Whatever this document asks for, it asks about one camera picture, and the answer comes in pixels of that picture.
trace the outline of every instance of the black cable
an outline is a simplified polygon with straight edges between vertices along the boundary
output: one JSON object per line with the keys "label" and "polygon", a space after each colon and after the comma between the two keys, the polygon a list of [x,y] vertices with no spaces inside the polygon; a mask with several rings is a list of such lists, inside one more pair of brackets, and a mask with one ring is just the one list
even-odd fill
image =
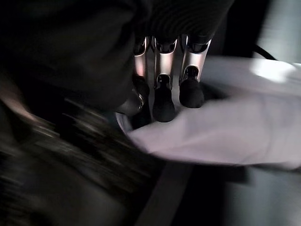
{"label": "black cable", "polygon": [[270,53],[268,53],[267,51],[265,51],[263,48],[261,48],[258,45],[254,46],[254,52],[260,54],[261,56],[263,56],[264,58],[266,58],[267,60],[277,60],[276,58],[274,58]]}

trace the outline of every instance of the white fabric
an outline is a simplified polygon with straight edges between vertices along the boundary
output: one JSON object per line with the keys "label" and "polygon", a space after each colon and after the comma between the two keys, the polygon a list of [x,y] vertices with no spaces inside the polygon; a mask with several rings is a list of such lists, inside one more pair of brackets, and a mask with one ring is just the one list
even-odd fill
{"label": "white fabric", "polygon": [[301,70],[299,65],[262,59],[211,58],[203,81],[231,96],[199,109],[179,105],[169,123],[128,131],[147,153],[197,163],[276,163],[301,166]]}

